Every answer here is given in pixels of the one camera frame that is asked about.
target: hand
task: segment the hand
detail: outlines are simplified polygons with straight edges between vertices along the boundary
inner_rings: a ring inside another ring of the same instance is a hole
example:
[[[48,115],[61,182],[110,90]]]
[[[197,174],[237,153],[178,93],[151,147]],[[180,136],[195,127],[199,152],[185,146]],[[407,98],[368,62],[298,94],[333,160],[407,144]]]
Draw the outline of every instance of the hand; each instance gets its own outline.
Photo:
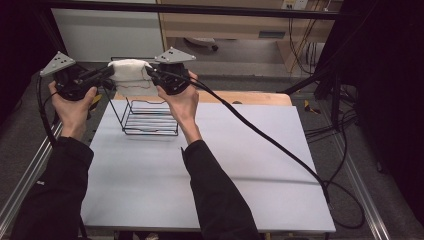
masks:
[[[192,81],[197,80],[197,75],[189,72]],[[196,140],[202,139],[199,128],[196,125],[196,111],[199,102],[199,93],[193,85],[188,86],[182,93],[176,95],[168,95],[162,87],[157,86],[158,95],[165,100],[171,110],[172,116],[181,126],[186,137],[187,143],[190,144]]]
[[[62,137],[72,137],[78,141],[82,139],[86,129],[86,121],[88,110],[96,96],[97,89],[95,87],[85,94],[85,97],[79,101],[68,101],[63,99],[57,93],[56,82],[49,84],[52,96],[52,104],[63,123]]]

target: aluminum rail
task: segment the aluminum rail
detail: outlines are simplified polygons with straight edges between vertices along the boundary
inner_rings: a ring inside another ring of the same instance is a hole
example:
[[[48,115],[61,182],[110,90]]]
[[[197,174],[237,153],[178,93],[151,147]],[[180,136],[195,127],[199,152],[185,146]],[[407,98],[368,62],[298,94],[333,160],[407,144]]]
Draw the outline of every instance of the aluminum rail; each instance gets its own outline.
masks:
[[[323,104],[320,102],[319,106],[328,124],[332,124],[330,120],[330,110],[328,109],[327,104]],[[337,144],[340,156],[343,156],[345,143],[343,142],[342,136],[340,136],[340,134],[335,134],[333,138],[335,139],[335,142]],[[387,231],[386,226],[383,220],[381,219],[380,213],[378,212],[377,207],[375,206],[374,201],[372,200],[372,197],[368,192],[364,181],[362,180],[358,170],[356,169],[356,166],[352,157],[349,154],[349,151],[346,154],[347,156],[344,168],[353,186],[355,194],[365,210],[365,217],[368,221],[368,225],[371,229],[371,232],[373,233],[374,238],[376,240],[389,240],[389,232]]]
[[[62,131],[62,127],[62,123],[58,123],[52,127],[53,135],[56,138]],[[0,211],[0,239],[3,239],[3,235],[6,233],[10,223],[18,212],[24,197],[39,176],[51,150],[52,146],[48,137],[46,137],[25,173],[22,175],[21,180],[19,180],[19,183],[16,185],[6,204]]]
[[[355,20],[360,16],[350,13],[317,12],[284,9],[220,7],[203,5],[175,5],[175,4],[149,4],[149,3],[123,3],[123,2],[97,2],[97,1],[72,1],[72,0],[39,0],[36,5],[46,8],[78,9],[98,11],[123,11],[123,12],[156,12],[156,13],[184,13],[204,15],[251,16],[273,18],[298,18],[320,20]]]

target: electrical outlet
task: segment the electrical outlet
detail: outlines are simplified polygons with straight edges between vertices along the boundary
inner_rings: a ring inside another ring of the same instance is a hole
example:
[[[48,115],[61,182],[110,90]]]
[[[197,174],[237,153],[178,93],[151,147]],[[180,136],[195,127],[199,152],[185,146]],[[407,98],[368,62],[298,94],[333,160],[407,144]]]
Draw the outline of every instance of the electrical outlet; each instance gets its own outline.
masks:
[[[293,5],[294,10],[305,10],[308,0],[296,0],[296,3]]]
[[[296,0],[284,0],[281,9],[294,9],[295,4]]]

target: gray triangular marker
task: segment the gray triangular marker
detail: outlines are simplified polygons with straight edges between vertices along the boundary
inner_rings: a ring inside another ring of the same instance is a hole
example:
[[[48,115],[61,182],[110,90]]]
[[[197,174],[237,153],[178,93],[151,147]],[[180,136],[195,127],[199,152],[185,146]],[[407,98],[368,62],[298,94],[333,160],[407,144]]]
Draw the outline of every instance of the gray triangular marker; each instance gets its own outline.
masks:
[[[74,65],[74,59],[66,56],[61,52],[57,52],[56,56],[47,64],[47,66],[40,72],[41,77],[48,76],[69,66]]]
[[[181,63],[196,60],[196,57],[171,47],[168,51],[155,57],[156,62],[164,64]]]

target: white wall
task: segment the white wall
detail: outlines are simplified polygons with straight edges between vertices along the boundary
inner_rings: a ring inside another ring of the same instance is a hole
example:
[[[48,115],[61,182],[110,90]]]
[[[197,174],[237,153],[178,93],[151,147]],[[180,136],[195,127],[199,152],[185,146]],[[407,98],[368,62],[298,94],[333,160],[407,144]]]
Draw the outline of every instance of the white wall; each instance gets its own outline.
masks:
[[[155,0],[105,1],[156,3]],[[77,61],[109,62],[111,57],[147,58],[164,51],[157,13],[52,11],[68,55]]]

